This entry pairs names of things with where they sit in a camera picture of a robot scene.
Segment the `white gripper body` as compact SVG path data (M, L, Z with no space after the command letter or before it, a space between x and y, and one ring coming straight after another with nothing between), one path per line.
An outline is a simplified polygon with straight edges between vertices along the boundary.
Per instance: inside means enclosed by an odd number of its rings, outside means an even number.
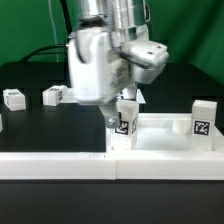
M144 69L120 58L111 49L105 28L79 30L68 44L70 83L75 100L81 105L110 102L133 82L151 84L164 70L167 47L148 39L146 25L137 28L137 39L121 43L113 34L114 45L147 63Z

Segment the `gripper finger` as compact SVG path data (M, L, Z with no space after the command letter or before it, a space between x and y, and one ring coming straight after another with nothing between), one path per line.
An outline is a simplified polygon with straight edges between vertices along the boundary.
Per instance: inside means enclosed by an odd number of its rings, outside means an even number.
M104 116L105 126L109 129L116 129L120 126L120 114L114 103L100 105L99 109Z

